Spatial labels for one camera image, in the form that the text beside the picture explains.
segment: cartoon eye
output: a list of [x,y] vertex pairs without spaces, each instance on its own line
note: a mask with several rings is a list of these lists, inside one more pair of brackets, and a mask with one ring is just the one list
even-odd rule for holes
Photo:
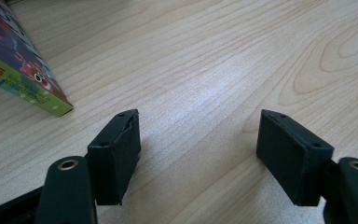
[[42,82],[43,79],[45,79],[45,77],[44,77],[40,72],[38,72],[38,73],[35,73],[35,74],[34,74],[34,79],[35,79],[37,82]]

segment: clamp jaw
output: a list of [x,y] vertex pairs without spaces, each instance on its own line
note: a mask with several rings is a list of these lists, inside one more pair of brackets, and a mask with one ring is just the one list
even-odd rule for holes
[[83,157],[53,162],[45,186],[0,205],[0,223],[98,223],[98,205],[122,203],[141,152],[138,110],[112,118]]
[[284,114],[262,110],[257,156],[299,206],[326,199],[324,221],[358,224],[358,159],[331,160],[334,148]]

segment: wood grain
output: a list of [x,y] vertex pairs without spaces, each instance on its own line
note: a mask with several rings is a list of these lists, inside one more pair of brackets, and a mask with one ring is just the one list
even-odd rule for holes
[[323,223],[255,155],[262,108],[358,158],[358,0],[21,1],[12,6],[75,110],[0,90],[0,204],[84,155],[138,108],[142,154],[100,223]]

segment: light wood surface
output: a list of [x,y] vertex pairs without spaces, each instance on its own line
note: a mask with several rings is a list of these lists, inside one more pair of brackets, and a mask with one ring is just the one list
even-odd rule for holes
[[0,90],[0,204],[138,108],[142,154],[100,223],[324,223],[255,155],[262,108],[358,158],[358,0],[22,1],[12,6],[75,110]]

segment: cardboard box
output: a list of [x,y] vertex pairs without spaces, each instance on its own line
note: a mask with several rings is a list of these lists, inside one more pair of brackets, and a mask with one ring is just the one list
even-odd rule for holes
[[57,117],[73,109],[31,40],[1,1],[0,88]]

